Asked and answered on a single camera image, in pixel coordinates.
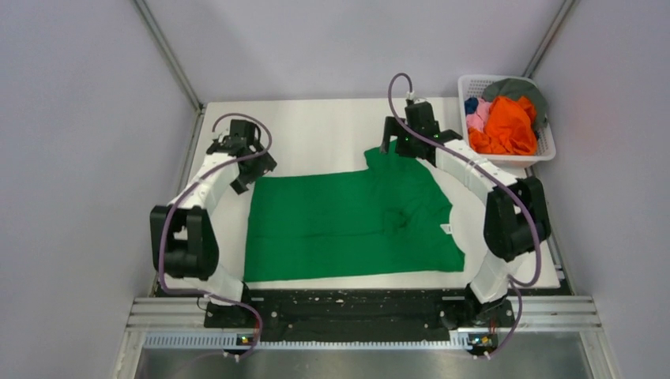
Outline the green t-shirt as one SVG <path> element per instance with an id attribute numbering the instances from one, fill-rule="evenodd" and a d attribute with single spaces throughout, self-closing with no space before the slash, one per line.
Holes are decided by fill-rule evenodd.
<path id="1" fill-rule="evenodd" d="M 464 269 L 444 229 L 452 204 L 431 171 L 377 148 L 363 156 L 361 171 L 256 181 L 246 282 Z"/>

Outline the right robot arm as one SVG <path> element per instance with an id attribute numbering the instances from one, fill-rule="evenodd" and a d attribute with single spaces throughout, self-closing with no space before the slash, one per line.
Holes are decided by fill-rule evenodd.
<path id="1" fill-rule="evenodd" d="M 541 181 L 504 171 L 470 148 L 460 134 L 441 130 L 428 102 L 408 101 L 403 118 L 386 117 L 380 151 L 426 160 L 457 179 L 484 205 L 487 252 L 465 288 L 463 314 L 469 323 L 485 325 L 506 297 L 516 272 L 513 262 L 535 253 L 551 234 Z"/>

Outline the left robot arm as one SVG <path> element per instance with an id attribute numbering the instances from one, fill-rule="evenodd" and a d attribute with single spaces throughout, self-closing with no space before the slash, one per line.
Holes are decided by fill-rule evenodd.
<path id="1" fill-rule="evenodd" d="M 260 120 L 242 113 L 229 119 L 224 132 L 215 132 L 200 168 L 186 187 L 149 215 L 152 262 L 160 288 L 169 295 L 200 295 L 224 306 L 223 315 L 234 326 L 253 317 L 244 299 L 245 283 L 220 263 L 220 246 L 213 212 L 230 191 L 240 195 L 277 167 L 270 155 L 273 137 Z"/>

